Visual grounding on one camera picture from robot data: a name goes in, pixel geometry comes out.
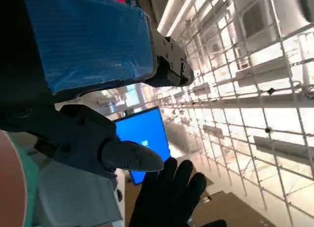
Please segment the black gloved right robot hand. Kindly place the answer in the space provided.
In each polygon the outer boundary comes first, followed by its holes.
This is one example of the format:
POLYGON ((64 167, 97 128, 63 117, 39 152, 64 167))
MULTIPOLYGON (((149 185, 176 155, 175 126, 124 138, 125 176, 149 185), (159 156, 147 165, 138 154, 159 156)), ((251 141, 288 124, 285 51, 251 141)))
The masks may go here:
POLYGON ((193 173, 193 163, 173 157, 160 172, 145 174, 130 227, 186 227, 206 189, 206 177, 193 173))

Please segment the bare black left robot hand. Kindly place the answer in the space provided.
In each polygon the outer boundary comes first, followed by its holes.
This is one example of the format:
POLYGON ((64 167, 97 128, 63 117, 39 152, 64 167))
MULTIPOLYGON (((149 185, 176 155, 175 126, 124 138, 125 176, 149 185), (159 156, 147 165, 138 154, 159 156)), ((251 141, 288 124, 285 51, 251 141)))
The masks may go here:
POLYGON ((69 100, 136 83, 190 85, 185 52, 140 8, 116 0, 0 0, 0 127, 37 137, 35 149, 109 179, 156 172, 162 158, 122 141, 116 125, 69 100))

